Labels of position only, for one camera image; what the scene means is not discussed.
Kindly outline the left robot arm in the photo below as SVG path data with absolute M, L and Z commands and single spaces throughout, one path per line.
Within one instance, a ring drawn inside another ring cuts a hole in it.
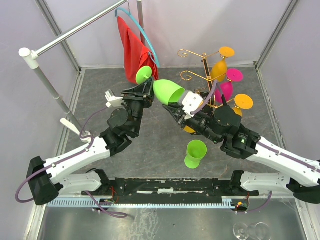
M 108 128 L 90 142 L 63 155 L 43 160 L 33 158 L 28 167 L 27 180 L 33 201 L 37 206 L 55 200 L 61 194 L 82 191 L 106 195 L 110 191 L 107 176 L 100 171 L 88 174 L 74 172 L 99 160 L 124 151 L 139 136 L 143 112 L 154 101 L 154 79 L 123 90 L 121 96 L 112 90 L 105 93 L 106 108 L 114 108 L 107 120 Z

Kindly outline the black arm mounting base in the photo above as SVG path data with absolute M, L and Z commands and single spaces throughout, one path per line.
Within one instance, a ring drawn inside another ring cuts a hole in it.
M 221 203 L 223 197 L 257 197 L 258 190 L 241 187 L 242 170 L 219 178 L 107 178 L 91 191 L 94 197 L 115 197 L 116 203 Z

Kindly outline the orange wine glass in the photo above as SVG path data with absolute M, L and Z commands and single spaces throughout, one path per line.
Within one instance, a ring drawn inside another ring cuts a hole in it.
M 228 70 L 226 59 L 233 57 L 235 51 L 231 47 L 223 46 L 219 49 L 218 53 L 220 54 L 221 60 L 213 66 L 210 76 L 213 81 L 217 80 L 218 82 L 222 82 L 225 79 Z
M 234 98 L 234 106 L 231 108 L 237 115 L 243 117 L 243 110 L 250 110 L 254 106 L 253 99 L 247 94 L 237 94 Z
M 191 127 L 189 127 L 189 126 L 187 126 L 187 125 L 183 128 L 183 130 L 184 130 L 185 132 L 189 133 L 189 134 L 194 134 L 194 133 L 196 133 L 196 131 L 195 131 L 194 129 L 192 129 Z

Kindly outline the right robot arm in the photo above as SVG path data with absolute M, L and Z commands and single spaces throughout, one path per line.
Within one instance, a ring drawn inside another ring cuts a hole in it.
M 164 105 L 181 128 L 190 127 L 234 159 L 248 160 L 274 169 L 275 173 L 252 173 L 235 170 L 229 182 L 229 191 L 236 196 L 245 192 L 278 192 L 291 194 L 309 204 L 320 202 L 320 162 L 298 156 L 276 146 L 258 133 L 246 128 L 240 115 L 228 105 L 212 115 L 200 111 L 185 119 L 178 103 Z

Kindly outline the pink wine glass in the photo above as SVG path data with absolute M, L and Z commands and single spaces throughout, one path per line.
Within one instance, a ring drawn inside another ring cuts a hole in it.
M 222 90 L 225 100 L 229 101 L 234 91 L 233 83 L 241 82 L 244 78 L 244 75 L 240 70 L 235 68 L 230 68 L 226 71 L 226 78 L 227 78 L 227 81 L 220 84 L 219 86 Z

